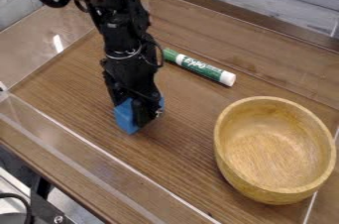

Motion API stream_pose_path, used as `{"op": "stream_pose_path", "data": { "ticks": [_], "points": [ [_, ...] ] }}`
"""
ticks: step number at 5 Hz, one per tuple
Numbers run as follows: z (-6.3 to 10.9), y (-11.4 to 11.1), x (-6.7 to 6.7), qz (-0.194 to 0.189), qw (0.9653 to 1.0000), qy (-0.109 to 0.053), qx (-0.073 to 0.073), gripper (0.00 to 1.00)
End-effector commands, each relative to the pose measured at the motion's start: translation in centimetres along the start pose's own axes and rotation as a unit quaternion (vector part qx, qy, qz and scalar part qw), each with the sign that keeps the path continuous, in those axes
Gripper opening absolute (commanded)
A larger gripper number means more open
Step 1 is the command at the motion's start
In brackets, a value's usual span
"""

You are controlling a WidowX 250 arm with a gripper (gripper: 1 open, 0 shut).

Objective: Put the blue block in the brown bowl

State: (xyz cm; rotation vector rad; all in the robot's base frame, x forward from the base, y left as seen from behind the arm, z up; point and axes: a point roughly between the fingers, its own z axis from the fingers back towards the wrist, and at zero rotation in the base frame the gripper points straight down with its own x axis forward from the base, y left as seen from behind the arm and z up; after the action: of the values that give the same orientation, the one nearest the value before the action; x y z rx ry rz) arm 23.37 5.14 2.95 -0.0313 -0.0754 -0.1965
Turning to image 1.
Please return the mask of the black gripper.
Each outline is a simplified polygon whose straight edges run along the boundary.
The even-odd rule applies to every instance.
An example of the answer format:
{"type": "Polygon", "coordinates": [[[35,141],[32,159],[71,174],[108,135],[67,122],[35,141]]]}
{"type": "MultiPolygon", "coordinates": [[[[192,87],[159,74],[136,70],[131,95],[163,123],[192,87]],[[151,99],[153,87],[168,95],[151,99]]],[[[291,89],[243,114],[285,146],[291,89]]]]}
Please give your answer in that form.
{"type": "Polygon", "coordinates": [[[100,61],[107,91],[115,106],[132,98],[133,122],[143,128],[157,116],[160,92],[155,73],[160,64],[156,53],[127,57],[105,56],[100,61]]]}

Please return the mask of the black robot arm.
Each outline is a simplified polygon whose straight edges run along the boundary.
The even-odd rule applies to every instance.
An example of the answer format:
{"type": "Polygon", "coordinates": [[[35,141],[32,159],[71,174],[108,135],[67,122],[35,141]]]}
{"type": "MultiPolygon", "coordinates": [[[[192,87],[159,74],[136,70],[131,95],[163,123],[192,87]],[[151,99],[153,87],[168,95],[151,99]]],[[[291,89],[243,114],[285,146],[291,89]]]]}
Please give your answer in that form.
{"type": "Polygon", "coordinates": [[[51,8],[73,3],[89,14],[103,37],[100,61],[105,88],[120,128],[143,128],[161,112],[155,74],[164,63],[148,33],[149,14],[140,0],[40,0],[51,8]]]}

